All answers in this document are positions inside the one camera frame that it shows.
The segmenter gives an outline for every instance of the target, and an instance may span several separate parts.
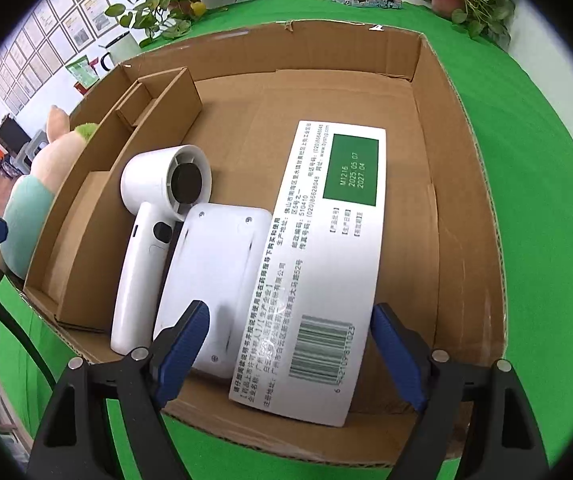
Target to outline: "green tablecloth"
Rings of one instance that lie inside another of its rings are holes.
[[[189,36],[281,20],[326,19],[396,25],[424,32],[460,93],[489,174],[508,284],[507,356],[518,371],[550,458],[573,432],[573,141],[519,65],[472,41],[425,7],[355,9],[328,0],[255,0],[207,14]],[[73,355],[6,281],[0,299],[29,332],[57,375]],[[0,381],[31,433],[50,391],[0,325]],[[111,405],[128,479],[138,478],[119,410]],[[383,479],[387,471],[285,460],[244,449],[167,419],[196,480],[221,478]],[[449,463],[443,478],[454,470]]]

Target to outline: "cardboard flap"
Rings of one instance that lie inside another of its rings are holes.
[[[505,346],[504,280],[495,216],[469,121],[426,40],[412,85],[439,213],[435,344],[465,362],[490,364]]]
[[[123,67],[131,80],[177,63],[188,67],[195,81],[284,69],[354,70],[410,80],[419,36],[400,28],[387,27],[395,30],[392,35],[372,27],[325,20],[267,23],[172,43]]]

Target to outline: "cardboard divider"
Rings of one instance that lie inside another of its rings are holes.
[[[119,117],[117,113],[119,104],[118,101],[109,110],[83,152],[80,153],[78,160],[57,192],[48,217],[42,226],[24,286],[25,294],[36,305],[41,305],[41,303],[35,296],[35,291],[44,292],[44,280],[49,264],[52,262],[53,248],[80,188],[92,171],[110,170],[113,161],[133,132],[133,129],[125,126]],[[42,313],[51,320],[54,320],[57,314],[57,307],[54,305],[49,302],[48,306],[42,308]]]
[[[122,204],[122,170],[138,153],[182,144],[201,106],[188,70],[177,72],[118,155],[84,226],[57,314],[61,323],[110,330],[119,262],[124,260],[135,220]]]
[[[200,108],[190,74],[175,69],[133,83],[110,109],[63,184],[31,262],[25,293],[47,316],[66,326],[110,329],[121,267],[106,266],[106,259],[123,259],[133,223],[119,193],[122,170],[137,153],[182,143]],[[167,121],[169,114],[178,119]],[[125,117],[138,123],[134,130]],[[103,171],[89,170],[98,166]]]
[[[375,301],[457,358],[502,355],[505,298],[489,190],[457,93],[422,35],[311,20],[191,38],[113,70],[74,111],[73,124],[83,119],[100,127],[55,199],[25,293],[89,361],[120,358],[108,330],[134,222],[119,192],[127,161],[196,144],[212,167],[211,202],[272,211],[299,120],[387,130]],[[393,463],[415,422],[372,340],[343,428],[246,408],[228,399],[226,384],[196,374],[165,411],[243,446],[345,465]],[[461,438],[465,417],[460,425]],[[449,455],[461,446],[456,438]]]

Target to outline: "plush pig toy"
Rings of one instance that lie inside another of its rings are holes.
[[[46,121],[49,143],[36,155],[31,173],[14,184],[2,216],[9,236],[0,244],[0,281],[4,274],[26,279],[55,194],[97,127],[82,124],[71,131],[68,115],[57,106],[51,107]]]

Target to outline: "cardboard box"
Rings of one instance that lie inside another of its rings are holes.
[[[270,23],[170,44],[116,67],[71,116],[73,126],[100,127],[57,194],[26,296],[79,354],[119,359],[105,331],[134,221],[119,195],[127,160],[196,144],[213,168],[212,202],[272,211],[301,119],[386,129],[375,300],[455,358],[499,358],[503,270],[476,140],[426,38],[391,27]],[[343,428],[246,408],[228,400],[228,387],[191,375],[166,412],[243,446],[352,465],[393,463],[415,422],[372,340]],[[461,442],[450,453],[458,450]]]

